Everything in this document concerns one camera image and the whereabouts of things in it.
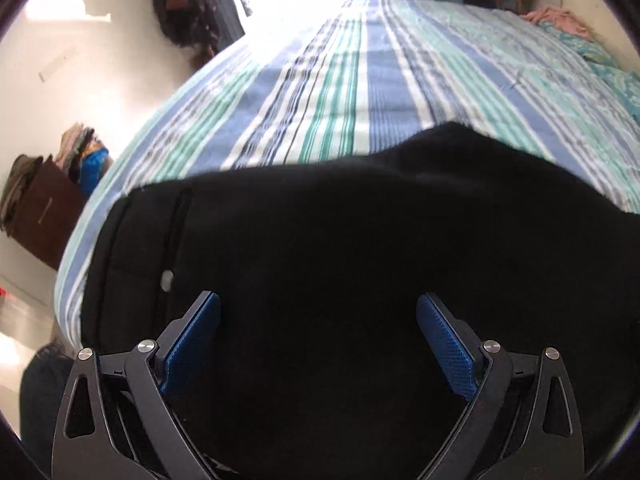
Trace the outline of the striped blue green bedsheet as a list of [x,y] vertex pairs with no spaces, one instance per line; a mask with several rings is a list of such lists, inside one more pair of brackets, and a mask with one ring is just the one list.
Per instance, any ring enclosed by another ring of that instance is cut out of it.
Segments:
[[58,326],[80,344],[89,262],[137,186],[389,148],[461,122],[639,208],[639,123],[570,48],[514,13],[433,0],[350,0],[272,47],[245,36],[179,88],[107,171],[65,248]]

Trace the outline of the folded clothes stack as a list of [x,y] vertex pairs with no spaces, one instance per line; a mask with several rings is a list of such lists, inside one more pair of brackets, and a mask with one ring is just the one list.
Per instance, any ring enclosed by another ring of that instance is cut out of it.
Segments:
[[63,133],[53,161],[87,197],[113,165],[110,151],[96,135],[96,130],[81,122],[75,122]]

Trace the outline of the black pants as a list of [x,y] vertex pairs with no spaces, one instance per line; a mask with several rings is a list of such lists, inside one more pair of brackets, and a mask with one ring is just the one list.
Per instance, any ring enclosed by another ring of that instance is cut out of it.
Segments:
[[388,150],[140,186],[102,226],[81,341],[221,320],[175,410],[243,479],[413,479],[463,401],[416,322],[431,292],[508,350],[559,350],[585,461],[639,401],[639,218],[545,160],[448,124]]

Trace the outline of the teal floral pillow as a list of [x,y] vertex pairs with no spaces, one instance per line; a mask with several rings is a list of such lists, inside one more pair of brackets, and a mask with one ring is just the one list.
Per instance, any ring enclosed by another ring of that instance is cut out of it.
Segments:
[[640,84],[637,74],[623,70],[614,56],[597,41],[558,29],[550,21],[539,22],[537,26],[577,53],[613,91],[631,117],[639,122]]

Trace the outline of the cream pillow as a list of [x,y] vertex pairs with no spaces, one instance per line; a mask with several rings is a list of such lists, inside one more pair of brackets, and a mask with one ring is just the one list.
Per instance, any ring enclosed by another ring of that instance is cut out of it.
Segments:
[[604,0],[561,0],[561,6],[593,28],[615,21],[614,14]]

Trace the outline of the brown wooden cabinet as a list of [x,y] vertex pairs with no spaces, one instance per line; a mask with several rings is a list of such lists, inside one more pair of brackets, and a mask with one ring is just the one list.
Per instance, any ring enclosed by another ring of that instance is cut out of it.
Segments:
[[87,197],[48,157],[18,201],[8,237],[58,270]]

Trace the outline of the pink cloth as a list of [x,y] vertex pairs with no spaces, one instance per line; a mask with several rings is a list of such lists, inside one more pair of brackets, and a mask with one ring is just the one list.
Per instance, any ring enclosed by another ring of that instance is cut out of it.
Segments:
[[549,22],[554,28],[566,34],[580,37],[586,41],[594,41],[591,30],[572,11],[558,6],[543,6],[524,14],[522,19],[529,23]]

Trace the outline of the dark hanging bags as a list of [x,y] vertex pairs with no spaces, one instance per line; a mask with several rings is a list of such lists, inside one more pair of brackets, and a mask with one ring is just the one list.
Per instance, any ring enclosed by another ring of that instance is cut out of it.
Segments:
[[153,0],[162,33],[199,70],[245,35],[235,0]]

